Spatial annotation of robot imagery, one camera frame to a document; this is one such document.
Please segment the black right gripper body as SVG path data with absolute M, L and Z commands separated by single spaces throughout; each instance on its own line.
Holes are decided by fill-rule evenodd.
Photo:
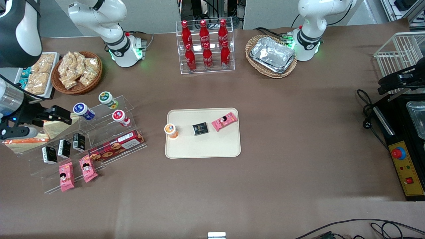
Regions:
M 40 102 L 24 99 L 21 106 L 14 113 L 14 123 L 33 124 L 42 127 L 41 121 L 51 120 L 46 110 L 47 108 L 43 107 Z

